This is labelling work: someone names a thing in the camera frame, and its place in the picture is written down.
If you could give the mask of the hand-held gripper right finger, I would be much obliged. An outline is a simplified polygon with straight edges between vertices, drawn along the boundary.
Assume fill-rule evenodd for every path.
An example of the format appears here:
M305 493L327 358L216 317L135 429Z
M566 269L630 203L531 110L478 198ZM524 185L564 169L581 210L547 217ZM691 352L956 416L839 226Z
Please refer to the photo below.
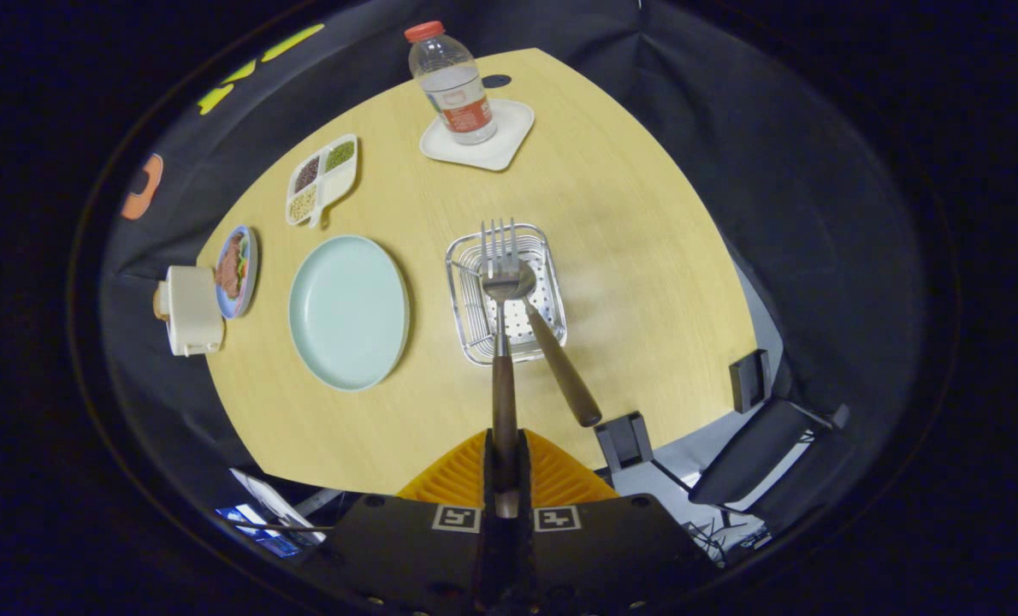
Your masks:
M651 494L622 496L533 430L522 511L524 605L538 615L673 613L715 564Z

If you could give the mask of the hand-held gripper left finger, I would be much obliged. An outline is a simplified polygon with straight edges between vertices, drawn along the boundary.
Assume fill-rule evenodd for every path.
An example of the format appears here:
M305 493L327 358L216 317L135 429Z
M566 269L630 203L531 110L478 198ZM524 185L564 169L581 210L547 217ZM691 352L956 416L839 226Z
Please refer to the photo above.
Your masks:
M501 545L487 492L486 430L394 495L367 494L321 549L325 583L377 615L477 615L499 583Z

